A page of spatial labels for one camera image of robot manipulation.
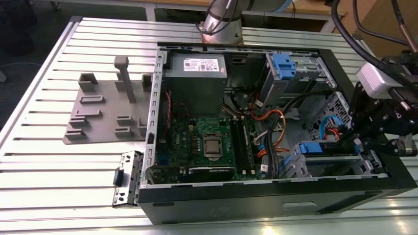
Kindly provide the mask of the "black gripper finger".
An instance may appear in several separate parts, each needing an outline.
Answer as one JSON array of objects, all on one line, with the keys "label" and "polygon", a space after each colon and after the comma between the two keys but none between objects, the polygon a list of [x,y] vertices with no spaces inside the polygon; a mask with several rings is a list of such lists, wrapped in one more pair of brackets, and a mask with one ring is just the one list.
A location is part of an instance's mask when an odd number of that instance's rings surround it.
[{"label": "black gripper finger", "polygon": [[387,139],[387,137],[355,138],[355,144],[360,145],[364,151],[390,156],[416,156],[418,147],[415,142],[407,138]]},{"label": "black gripper finger", "polygon": [[375,144],[380,134],[379,107],[379,100],[371,98],[363,85],[356,83],[348,108],[351,123],[347,137],[359,139],[363,144]]}]

